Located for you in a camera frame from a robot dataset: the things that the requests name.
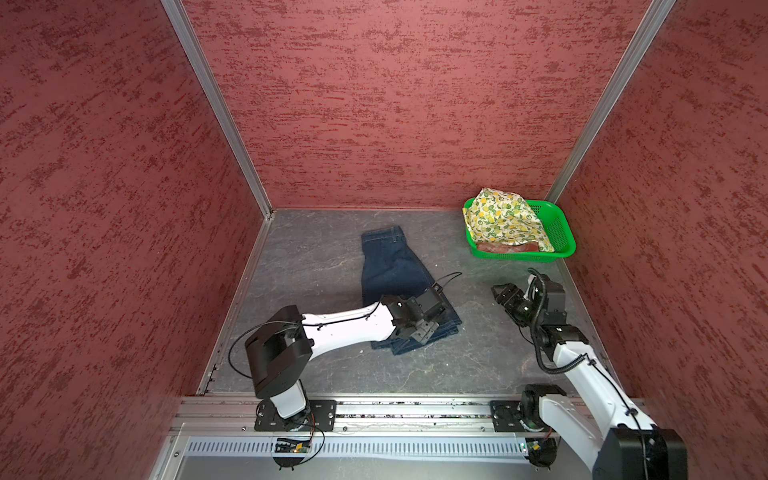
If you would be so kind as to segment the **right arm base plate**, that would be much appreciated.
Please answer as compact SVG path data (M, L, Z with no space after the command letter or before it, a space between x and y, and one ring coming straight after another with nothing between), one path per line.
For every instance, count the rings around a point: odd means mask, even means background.
M490 417L496 433L544 435L551 431L540 417L541 398L522 400L493 400Z

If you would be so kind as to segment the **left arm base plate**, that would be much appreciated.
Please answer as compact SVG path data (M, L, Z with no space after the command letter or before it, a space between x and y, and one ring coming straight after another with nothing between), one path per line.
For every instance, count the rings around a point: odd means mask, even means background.
M310 399L303 410L283 418L271 400L263 400L257 406L253 429L256 432L329 432L334 428L337 407L335 400Z

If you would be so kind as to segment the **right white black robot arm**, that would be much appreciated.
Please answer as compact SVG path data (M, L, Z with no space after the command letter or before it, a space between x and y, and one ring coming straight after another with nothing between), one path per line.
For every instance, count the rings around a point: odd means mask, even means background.
M495 431L531 433L528 461L539 468L550 467L565 442L595 479L687 478L683 439L641 410L581 330L568 323L561 284L532 270L526 288L508 283L491 291L518 328L529 331L539 368L564 375L588 410L580 413L557 385L529 384L517 403L492 402Z

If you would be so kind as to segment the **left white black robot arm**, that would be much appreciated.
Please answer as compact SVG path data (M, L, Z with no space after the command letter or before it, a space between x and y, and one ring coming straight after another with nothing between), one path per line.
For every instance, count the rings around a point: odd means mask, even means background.
M305 314L295 305L257 326L244 348L255 395L296 428L311 416L301 383L309 362L326 353L388 340L426 344L444 322L448 303L436 287L405 298L383 295L369 306L333 314Z

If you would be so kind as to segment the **green plastic basket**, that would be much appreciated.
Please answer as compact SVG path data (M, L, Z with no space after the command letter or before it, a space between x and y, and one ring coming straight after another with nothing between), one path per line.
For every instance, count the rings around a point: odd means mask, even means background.
M465 227L465 237L473 256L485 260L521 261L529 263L552 263L573 255L577 244L570 229L564 212L555 204L542 200L527 200L527 204L541 222L547 237L552 244L553 252L515 252L490 253L477 248L468 227Z

